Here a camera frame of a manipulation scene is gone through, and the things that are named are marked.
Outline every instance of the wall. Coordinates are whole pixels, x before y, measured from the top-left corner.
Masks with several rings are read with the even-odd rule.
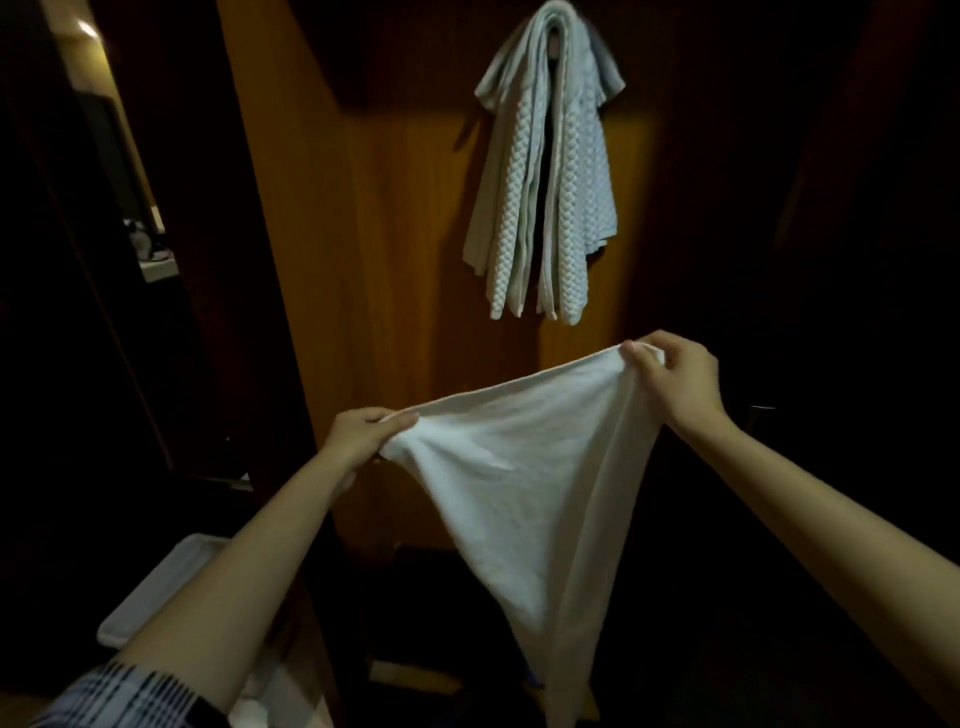
[[[532,306],[491,321],[484,281],[460,259],[491,126],[472,89],[529,4],[320,10],[319,57],[284,0],[218,5],[318,442],[338,410],[413,405],[622,338],[667,19],[626,5],[594,18],[628,82],[605,116],[620,225],[569,328]],[[628,21],[643,42],[617,31]],[[389,464],[363,473],[335,513],[368,553],[449,546],[419,486]]]
[[[113,75],[110,73],[110,66],[107,63],[107,55],[104,53],[103,45],[99,40],[88,36],[58,36],[57,45],[60,48],[63,64],[66,66],[67,77],[74,88],[78,91],[88,91],[100,96],[107,96],[113,100],[117,108],[117,115],[120,117],[120,125],[123,127],[124,136],[127,138],[127,145],[130,148],[136,175],[143,185],[147,202],[151,206],[155,206],[154,193],[150,189],[147,173],[143,168],[143,162],[140,161],[136,144],[133,142],[133,134],[130,131],[130,124],[127,122],[127,114],[124,112],[123,104],[120,101],[120,92],[117,91],[116,84],[113,82]]]

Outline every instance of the sleeve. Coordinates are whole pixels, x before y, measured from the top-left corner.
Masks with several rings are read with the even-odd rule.
[[[108,663],[71,685],[30,728],[228,728],[227,718],[172,675]]]

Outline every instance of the white towel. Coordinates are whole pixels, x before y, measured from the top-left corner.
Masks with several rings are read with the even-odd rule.
[[[559,36],[552,80],[551,32]],[[607,146],[597,109],[623,88],[607,46],[565,0],[549,0],[497,51],[476,97],[496,114],[464,261],[487,275],[490,315],[523,311],[533,253],[543,128],[553,117],[538,311],[576,324],[587,305],[587,260],[616,234]]]
[[[503,608],[549,728],[572,728],[660,429],[636,372],[606,349],[412,409],[381,454],[427,490]]]

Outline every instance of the ceiling light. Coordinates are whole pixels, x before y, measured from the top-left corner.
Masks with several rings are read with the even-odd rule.
[[[77,25],[79,25],[80,29],[84,31],[84,33],[86,33],[88,36],[92,38],[97,38],[97,39],[100,38],[100,35],[93,29],[93,26],[90,25],[85,20],[77,20]]]

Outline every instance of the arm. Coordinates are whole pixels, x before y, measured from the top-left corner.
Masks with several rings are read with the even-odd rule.
[[[960,725],[960,568],[742,432],[724,411],[717,361],[658,331],[633,342],[664,419],[750,507],[884,655]]]
[[[133,636],[118,660],[172,674],[228,712],[338,488],[417,421],[406,413],[379,422],[388,414],[371,407],[338,415],[321,451]]]

